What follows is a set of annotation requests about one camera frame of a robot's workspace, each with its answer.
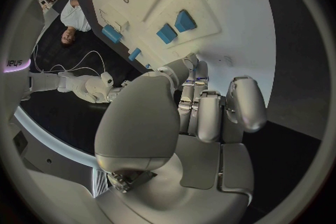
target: wire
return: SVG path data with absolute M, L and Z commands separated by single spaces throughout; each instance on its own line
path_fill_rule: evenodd
M 71 69 L 65 69 L 65 67 L 62 66 L 61 64 L 56 64 L 55 66 L 52 66 L 51 69 L 50 69 L 49 71 L 43 71 L 43 70 L 41 70 L 41 69 L 38 67 L 38 65 L 37 65 L 37 63 L 36 63 L 36 57 L 37 57 L 37 55 L 38 55 L 39 45 L 36 44 L 36 45 L 35 45 L 35 48 L 34 48 L 34 50 L 33 50 L 33 58 L 34 58 L 35 68 L 36 68 L 36 70 L 38 70 L 39 72 L 50 73 L 50 72 L 61 72 L 61 71 L 75 71 L 75 70 L 79 70 L 79 69 L 84 69 L 84 68 L 86 68 L 86 69 L 90 69 L 90 70 L 94 71 L 94 72 L 99 76 L 98 72 L 95 71 L 94 69 L 90 68 L 90 67 L 76 68 L 76 67 L 79 66 L 79 65 L 83 62 L 83 60 L 84 60 L 90 53 L 92 53 L 92 52 L 95 52 L 95 53 L 97 53 L 97 54 L 99 55 L 99 57 L 100 57 L 100 59 L 101 59 L 101 62 L 102 62 L 102 66 L 103 66 L 103 68 L 104 68 L 104 72 L 106 72 L 105 64 L 104 64 L 104 61 L 103 61 L 103 59 L 102 59 L 102 56 L 100 55 L 99 52 L 97 52 L 97 51 L 95 51 L 95 50 L 92 50 L 92 51 L 88 52 L 88 53 L 81 59 L 81 61 L 80 61 L 79 63 L 77 63 L 74 67 L 72 67 Z M 63 68 L 63 70 L 53 70 L 56 66 L 61 66 L 61 67 Z

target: blue block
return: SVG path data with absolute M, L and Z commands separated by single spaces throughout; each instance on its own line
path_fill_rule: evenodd
M 169 24 L 165 24 L 159 32 L 156 33 L 166 44 L 169 44 L 177 37 L 176 32 L 170 27 Z
M 139 48 L 136 48 L 131 54 L 130 56 L 128 56 L 128 59 L 131 61 L 134 61 L 136 56 L 138 56 L 140 54 L 141 50 Z
M 176 18 L 175 27 L 179 32 L 184 32 L 196 28 L 196 24 L 187 11 L 181 11 Z
M 106 25 L 101 32 L 106 35 L 109 39 L 113 41 L 113 43 L 120 42 L 123 35 L 117 32 L 111 25 Z

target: purple light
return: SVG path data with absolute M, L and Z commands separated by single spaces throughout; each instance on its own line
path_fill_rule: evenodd
M 23 70 L 23 69 L 26 69 L 27 67 L 30 66 L 30 59 L 28 60 L 28 62 L 22 66 L 20 66 L 19 68 L 15 68 L 15 69 L 8 69 L 8 70 L 5 70 L 3 71 L 4 73 L 10 73 L 10 72 L 16 72 L 16 71 L 20 71 L 20 70 Z

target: man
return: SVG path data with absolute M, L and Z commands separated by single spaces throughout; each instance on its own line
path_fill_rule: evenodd
M 67 27 L 60 41 L 64 48 L 73 44 L 77 30 L 83 32 L 91 30 L 78 0 L 69 0 L 60 14 L 60 21 Z

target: white t-shirt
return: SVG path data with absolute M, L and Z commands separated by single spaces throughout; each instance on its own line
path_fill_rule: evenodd
M 88 32 L 91 30 L 91 26 L 88 24 L 86 17 L 80 6 L 72 7 L 70 1 L 64 7 L 60 14 L 60 21 L 65 26 L 72 26 L 78 31 Z

